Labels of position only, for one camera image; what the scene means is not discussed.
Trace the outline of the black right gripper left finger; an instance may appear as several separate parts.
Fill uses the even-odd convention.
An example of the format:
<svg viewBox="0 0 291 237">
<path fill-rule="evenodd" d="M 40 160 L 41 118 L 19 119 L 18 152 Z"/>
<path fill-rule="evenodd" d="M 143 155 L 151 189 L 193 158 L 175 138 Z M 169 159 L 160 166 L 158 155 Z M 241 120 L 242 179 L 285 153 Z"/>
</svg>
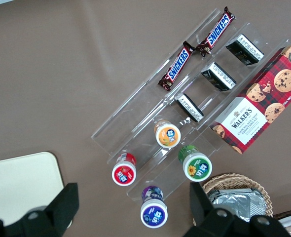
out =
<svg viewBox="0 0 291 237">
<path fill-rule="evenodd" d="M 68 183 L 44 210 L 33 210 L 4 226 L 0 237 L 61 237 L 79 209 L 78 184 Z"/>
</svg>

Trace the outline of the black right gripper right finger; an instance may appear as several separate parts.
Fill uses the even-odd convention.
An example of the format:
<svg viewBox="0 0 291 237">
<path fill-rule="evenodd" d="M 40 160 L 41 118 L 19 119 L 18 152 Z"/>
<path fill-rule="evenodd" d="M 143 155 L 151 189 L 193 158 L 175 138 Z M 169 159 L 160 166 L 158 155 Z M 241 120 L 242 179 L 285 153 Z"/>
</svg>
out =
<svg viewBox="0 0 291 237">
<path fill-rule="evenodd" d="M 226 209 L 214 208 L 199 183 L 191 182 L 190 209 L 196 225 L 185 237 L 289 237 L 282 224 L 269 216 L 255 215 L 246 222 Z"/>
</svg>

